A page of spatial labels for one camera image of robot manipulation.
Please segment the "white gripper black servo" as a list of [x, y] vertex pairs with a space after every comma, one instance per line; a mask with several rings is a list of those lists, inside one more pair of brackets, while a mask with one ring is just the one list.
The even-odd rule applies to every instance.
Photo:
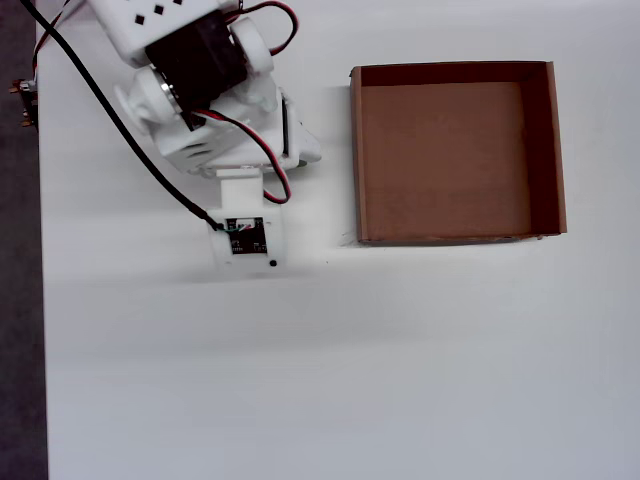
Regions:
[[[255, 131], [276, 155], [283, 152], [285, 169], [322, 158], [319, 141], [298, 118], [292, 98], [273, 82], [244, 82], [221, 95], [210, 108]], [[158, 150], [179, 172], [208, 176], [216, 169], [263, 166], [263, 150], [231, 123], [206, 119], [188, 127], [183, 118], [158, 128]]]

